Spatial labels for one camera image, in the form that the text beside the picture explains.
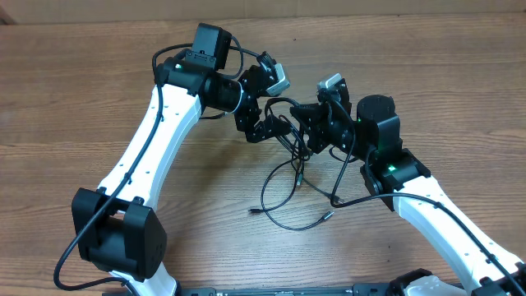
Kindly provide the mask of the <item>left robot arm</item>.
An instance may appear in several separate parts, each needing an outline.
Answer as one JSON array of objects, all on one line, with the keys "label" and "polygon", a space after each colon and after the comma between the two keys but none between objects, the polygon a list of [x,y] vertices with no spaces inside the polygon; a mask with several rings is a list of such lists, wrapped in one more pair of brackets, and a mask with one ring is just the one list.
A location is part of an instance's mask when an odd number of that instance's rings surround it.
[{"label": "left robot arm", "polygon": [[166,175],[185,137],[206,108],[235,117],[250,142],[274,136],[260,121],[257,100],[289,86],[284,68],[268,53],[256,64],[224,74],[228,53],[246,55],[226,30],[199,24],[194,40],[161,49],[152,58],[155,85],[141,125],[113,170],[95,190],[72,200],[76,237],[71,249],[106,272],[130,295],[175,295],[167,272],[167,234],[156,215]]}]

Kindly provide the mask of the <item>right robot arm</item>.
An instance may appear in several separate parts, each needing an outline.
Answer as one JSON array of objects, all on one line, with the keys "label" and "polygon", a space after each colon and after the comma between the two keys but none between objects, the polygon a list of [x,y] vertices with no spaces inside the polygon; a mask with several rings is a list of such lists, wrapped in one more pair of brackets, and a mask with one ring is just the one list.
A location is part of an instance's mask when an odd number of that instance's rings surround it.
[{"label": "right robot arm", "polygon": [[450,266],[465,294],[525,293],[524,262],[484,234],[448,198],[431,170],[403,146],[392,98],[362,98],[355,117],[344,81],[319,86],[317,99],[290,109],[312,152],[334,146],[348,159],[361,160],[367,199],[382,200],[408,221]]}]

